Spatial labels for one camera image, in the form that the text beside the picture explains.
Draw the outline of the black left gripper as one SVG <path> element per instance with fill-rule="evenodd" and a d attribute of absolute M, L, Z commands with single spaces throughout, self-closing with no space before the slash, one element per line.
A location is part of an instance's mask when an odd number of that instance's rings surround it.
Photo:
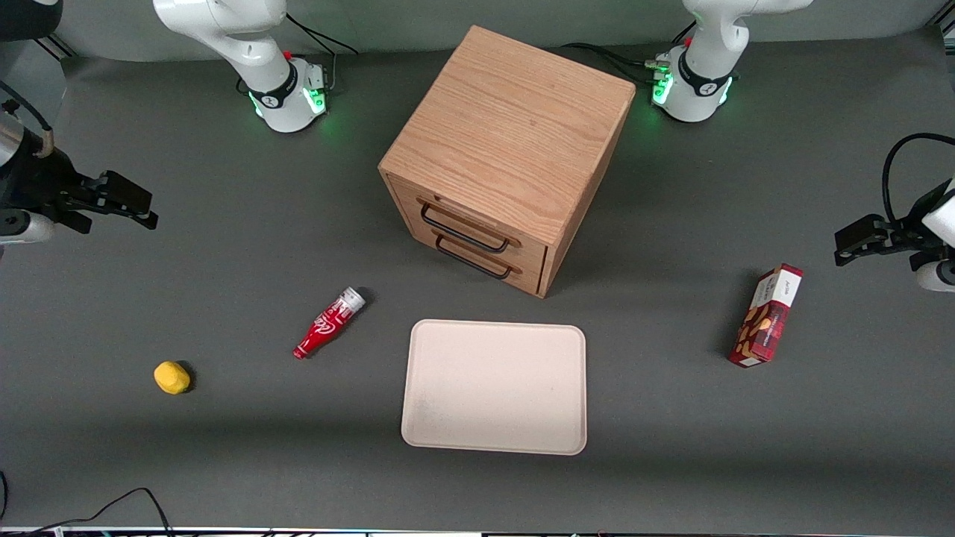
<path fill-rule="evenodd" d="M 886 256 L 907 251 L 923 251 L 948 257 L 953 248 L 953 187 L 936 186 L 917 198 L 907 216 L 896 218 L 886 188 L 886 217 L 894 244 L 886 244 L 886 218 L 869 214 L 835 233 L 836 266 L 874 255 Z"/>

